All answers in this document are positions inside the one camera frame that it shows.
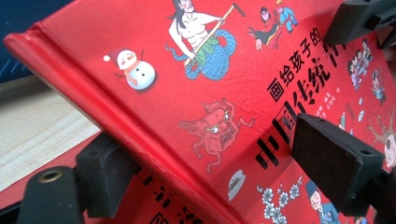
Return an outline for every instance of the blue cartoon figure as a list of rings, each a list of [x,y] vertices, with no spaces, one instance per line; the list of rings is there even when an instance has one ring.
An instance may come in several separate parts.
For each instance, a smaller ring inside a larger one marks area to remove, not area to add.
[[[173,0],[173,4],[176,12],[172,16],[169,34],[183,55],[178,56],[174,49],[167,46],[165,48],[171,50],[175,60],[187,60],[185,70],[189,79],[196,79],[200,73],[212,80],[223,78],[228,71],[230,57],[236,49],[236,41],[233,35],[219,27],[235,7],[241,12],[240,8],[233,5],[221,18],[196,12],[191,0]],[[213,21],[217,21],[217,25],[213,30],[207,31],[205,26]],[[225,39],[224,47],[219,43],[220,37]],[[187,40],[192,50],[183,39]]]
[[[332,203],[321,203],[318,187],[312,180],[306,183],[305,189],[312,208],[318,211],[321,224],[341,224]]]
[[[276,4],[277,4],[276,11],[279,13],[280,24],[286,25],[286,28],[291,34],[291,32],[293,31],[292,26],[298,25],[294,11],[289,7],[284,7],[281,0],[276,1]]]

